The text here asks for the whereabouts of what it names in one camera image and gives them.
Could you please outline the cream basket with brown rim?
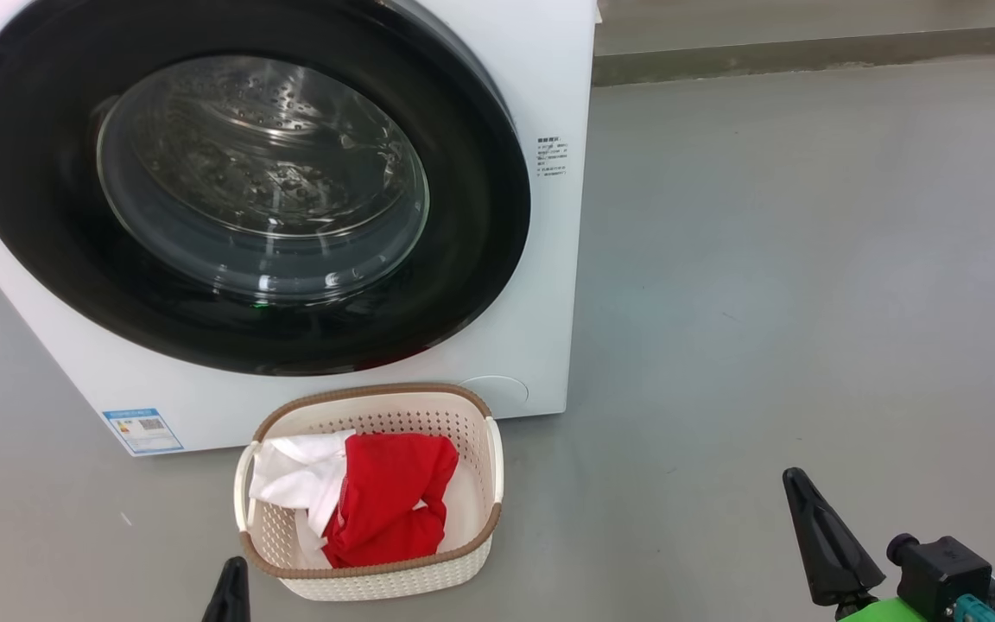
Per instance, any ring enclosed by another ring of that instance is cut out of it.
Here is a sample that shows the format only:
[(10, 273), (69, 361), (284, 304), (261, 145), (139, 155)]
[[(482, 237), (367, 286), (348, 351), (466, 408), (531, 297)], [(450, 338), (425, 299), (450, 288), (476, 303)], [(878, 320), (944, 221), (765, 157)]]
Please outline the cream basket with brown rim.
[[(409, 562), (332, 569), (323, 555), (304, 555), (292, 509), (248, 493), (253, 461), (267, 440), (352, 430), (446, 437), (459, 456), (445, 496), (447, 531), (433, 555)], [(504, 495), (503, 441), (489, 407), (450, 384), (385, 384), (294, 399), (265, 418), (238, 460), (233, 507), (245, 559), (289, 591), (314, 601), (387, 600), (457, 587), (489, 556)]]

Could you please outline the white washing machine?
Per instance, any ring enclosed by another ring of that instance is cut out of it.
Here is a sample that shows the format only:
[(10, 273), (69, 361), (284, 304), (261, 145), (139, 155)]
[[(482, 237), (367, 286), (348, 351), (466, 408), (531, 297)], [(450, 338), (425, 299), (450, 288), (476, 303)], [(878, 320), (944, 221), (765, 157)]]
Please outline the white washing machine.
[(508, 106), (532, 198), (528, 237), (510, 282), (477, 319), (411, 357), (326, 377), (261, 377), (135, 346), (70, 315), (20, 269), (0, 268), (0, 290), (126, 452), (103, 412), (157, 409), (185, 448), (178, 453), (185, 453), (244, 445), (277, 406), (354, 387), (459, 385), (501, 375), (528, 386), (532, 415), (565, 409), (597, 4), (384, 1), (418, 5), (434, 16), (478, 60)]

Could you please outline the blue energy label sticker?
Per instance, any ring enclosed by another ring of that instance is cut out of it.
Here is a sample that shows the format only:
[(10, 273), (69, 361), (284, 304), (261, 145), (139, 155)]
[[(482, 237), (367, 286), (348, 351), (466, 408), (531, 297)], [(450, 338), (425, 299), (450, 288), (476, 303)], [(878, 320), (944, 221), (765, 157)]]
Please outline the blue energy label sticker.
[(185, 450), (157, 409), (103, 412), (108, 425), (130, 455), (162, 455)]

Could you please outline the steel washer drum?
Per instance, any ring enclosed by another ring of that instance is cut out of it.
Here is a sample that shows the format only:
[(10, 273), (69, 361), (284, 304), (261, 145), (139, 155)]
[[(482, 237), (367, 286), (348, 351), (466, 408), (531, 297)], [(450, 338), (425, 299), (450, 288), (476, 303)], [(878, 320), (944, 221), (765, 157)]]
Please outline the steel washer drum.
[(146, 76), (105, 115), (96, 168), (146, 251), (261, 302), (371, 286), (429, 219), (425, 168), (399, 123), (284, 60), (207, 56)]

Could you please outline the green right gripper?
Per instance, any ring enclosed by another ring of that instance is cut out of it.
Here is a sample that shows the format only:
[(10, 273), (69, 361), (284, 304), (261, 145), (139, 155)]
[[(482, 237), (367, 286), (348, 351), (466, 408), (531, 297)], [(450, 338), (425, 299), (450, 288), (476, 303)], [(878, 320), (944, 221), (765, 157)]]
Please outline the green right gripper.
[(787, 468), (782, 482), (814, 605), (836, 607), (834, 622), (928, 622), (900, 598), (873, 597), (885, 575), (804, 469)]

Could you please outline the round white filter cover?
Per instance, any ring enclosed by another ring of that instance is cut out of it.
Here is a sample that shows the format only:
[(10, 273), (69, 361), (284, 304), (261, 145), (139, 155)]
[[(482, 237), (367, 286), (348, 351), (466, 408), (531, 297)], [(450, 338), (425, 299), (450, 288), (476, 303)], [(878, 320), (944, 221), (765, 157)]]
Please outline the round white filter cover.
[(459, 382), (459, 387), (481, 398), (495, 420), (532, 416), (528, 407), (528, 386), (518, 379), (485, 375)]

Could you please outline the red and white garment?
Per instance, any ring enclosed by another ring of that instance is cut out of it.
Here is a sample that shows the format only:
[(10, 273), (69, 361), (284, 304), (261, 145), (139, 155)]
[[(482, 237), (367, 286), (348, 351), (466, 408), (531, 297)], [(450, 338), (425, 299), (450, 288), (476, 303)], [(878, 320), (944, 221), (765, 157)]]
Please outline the red and white garment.
[(295, 435), (263, 443), (251, 496), (295, 512), (306, 556), (334, 569), (433, 555), (445, 539), (452, 441), (423, 434)]

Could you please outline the black round glass washer door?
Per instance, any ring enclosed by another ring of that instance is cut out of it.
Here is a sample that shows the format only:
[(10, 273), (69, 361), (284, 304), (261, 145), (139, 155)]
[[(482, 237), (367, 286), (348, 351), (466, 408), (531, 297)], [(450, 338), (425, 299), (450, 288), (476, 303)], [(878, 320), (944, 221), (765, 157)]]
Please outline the black round glass washer door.
[[(415, 250), (383, 279), (261, 302), (183, 276), (119, 221), (98, 177), (116, 99), (207, 56), (284, 60), (387, 111), (428, 178)], [(384, 0), (0, 0), (0, 268), (135, 346), (210, 369), (326, 377), (449, 339), (510, 282), (530, 180), (508, 106), (453, 33)]]

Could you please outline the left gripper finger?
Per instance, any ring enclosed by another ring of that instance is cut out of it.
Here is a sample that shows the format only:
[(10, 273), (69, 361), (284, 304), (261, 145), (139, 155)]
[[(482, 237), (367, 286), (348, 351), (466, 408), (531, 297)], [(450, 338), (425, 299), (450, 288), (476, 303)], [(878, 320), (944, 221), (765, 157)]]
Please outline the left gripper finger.
[(201, 622), (251, 622), (249, 568), (243, 556), (225, 560)]

